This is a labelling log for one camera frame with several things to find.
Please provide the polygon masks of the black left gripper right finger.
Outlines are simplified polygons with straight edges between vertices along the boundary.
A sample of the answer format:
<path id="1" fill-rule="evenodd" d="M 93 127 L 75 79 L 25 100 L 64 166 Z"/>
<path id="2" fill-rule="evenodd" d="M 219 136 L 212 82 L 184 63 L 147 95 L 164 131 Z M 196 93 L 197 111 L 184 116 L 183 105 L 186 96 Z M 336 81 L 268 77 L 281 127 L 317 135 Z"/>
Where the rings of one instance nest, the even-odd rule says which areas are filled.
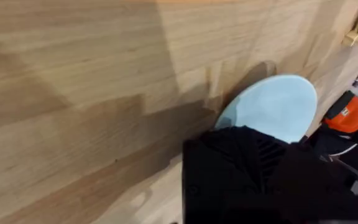
<path id="1" fill-rule="evenodd" d="M 289 144 L 268 177 L 261 209 L 290 223 L 358 222 L 358 194 L 350 184 L 358 170 L 317 156 L 304 144 Z"/>

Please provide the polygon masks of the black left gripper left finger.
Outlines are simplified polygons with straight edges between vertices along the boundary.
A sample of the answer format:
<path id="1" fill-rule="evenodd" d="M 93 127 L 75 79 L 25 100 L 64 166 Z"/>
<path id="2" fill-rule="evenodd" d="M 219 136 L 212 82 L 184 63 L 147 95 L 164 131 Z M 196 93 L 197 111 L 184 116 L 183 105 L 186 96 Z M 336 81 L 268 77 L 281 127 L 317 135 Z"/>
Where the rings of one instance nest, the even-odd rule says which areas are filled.
<path id="1" fill-rule="evenodd" d="M 208 131 L 183 143 L 184 223 L 283 223 L 274 210 L 252 208 L 287 143 L 254 129 Z"/>

